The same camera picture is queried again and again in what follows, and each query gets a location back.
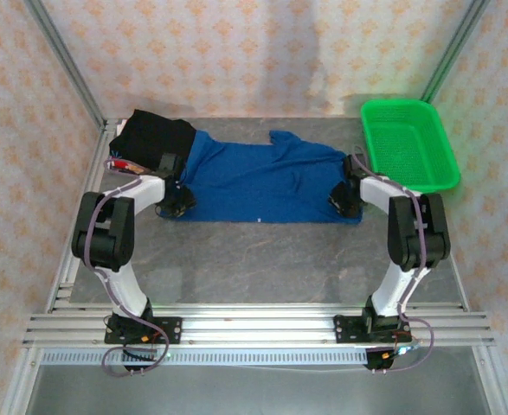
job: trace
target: green plastic basket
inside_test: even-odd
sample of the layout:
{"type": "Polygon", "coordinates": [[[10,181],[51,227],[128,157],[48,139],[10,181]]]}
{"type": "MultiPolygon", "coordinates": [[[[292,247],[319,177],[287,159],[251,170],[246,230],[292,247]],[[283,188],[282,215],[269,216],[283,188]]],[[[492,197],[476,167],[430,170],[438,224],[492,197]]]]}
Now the green plastic basket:
{"type": "Polygon", "coordinates": [[[454,188],[460,169],[438,112],[418,99],[373,99],[361,109],[373,171],[422,193],[454,188]]]}

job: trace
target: enclosure wall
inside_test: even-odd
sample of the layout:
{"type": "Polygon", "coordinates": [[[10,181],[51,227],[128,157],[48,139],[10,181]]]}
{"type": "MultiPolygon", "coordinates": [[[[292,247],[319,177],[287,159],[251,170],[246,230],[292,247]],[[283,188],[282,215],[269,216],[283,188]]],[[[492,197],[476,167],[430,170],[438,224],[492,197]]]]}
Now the enclosure wall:
{"type": "Polygon", "coordinates": [[[421,96],[470,1],[44,3],[108,118],[359,117],[421,96]]]}
{"type": "Polygon", "coordinates": [[[434,103],[462,172],[447,197],[455,258],[508,363],[508,1],[490,2],[434,103]]]}
{"type": "Polygon", "coordinates": [[[0,405],[98,132],[23,2],[0,0],[0,405]]]}

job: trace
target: black cloth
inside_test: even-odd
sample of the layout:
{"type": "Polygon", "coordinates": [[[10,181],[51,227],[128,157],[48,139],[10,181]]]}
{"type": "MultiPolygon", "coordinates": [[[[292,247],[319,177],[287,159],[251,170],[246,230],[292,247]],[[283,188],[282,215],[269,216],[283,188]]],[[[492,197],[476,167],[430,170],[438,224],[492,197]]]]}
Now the black cloth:
{"type": "Polygon", "coordinates": [[[157,170],[164,153],[185,162],[194,143],[196,129],[183,119],[168,119],[134,110],[121,134],[109,143],[111,156],[157,170]]]}

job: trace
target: floral wallpaper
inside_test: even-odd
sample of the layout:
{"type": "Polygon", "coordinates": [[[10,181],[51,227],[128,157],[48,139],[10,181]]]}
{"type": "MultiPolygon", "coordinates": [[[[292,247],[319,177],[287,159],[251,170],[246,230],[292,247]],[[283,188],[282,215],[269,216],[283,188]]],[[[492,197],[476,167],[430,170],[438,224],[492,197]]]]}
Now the floral wallpaper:
{"type": "Polygon", "coordinates": [[[20,0],[0,0],[0,406],[43,310],[98,132],[20,0]]]}
{"type": "Polygon", "coordinates": [[[508,364],[508,0],[489,3],[434,104],[461,169],[447,199],[455,258],[508,364]]]}
{"type": "Polygon", "coordinates": [[[470,0],[45,0],[105,118],[358,117],[419,98],[470,0]]]}

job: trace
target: blue t-shirt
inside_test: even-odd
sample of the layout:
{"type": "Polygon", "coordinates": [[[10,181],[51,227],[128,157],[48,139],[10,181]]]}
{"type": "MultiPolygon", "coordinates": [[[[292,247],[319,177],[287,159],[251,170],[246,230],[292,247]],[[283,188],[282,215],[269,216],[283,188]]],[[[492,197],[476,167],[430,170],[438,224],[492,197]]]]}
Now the blue t-shirt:
{"type": "Polygon", "coordinates": [[[342,151],[270,131],[270,144],[215,141],[197,131],[181,183],[196,206],[179,220],[236,222],[345,222],[328,202],[344,180],[342,151]]]}

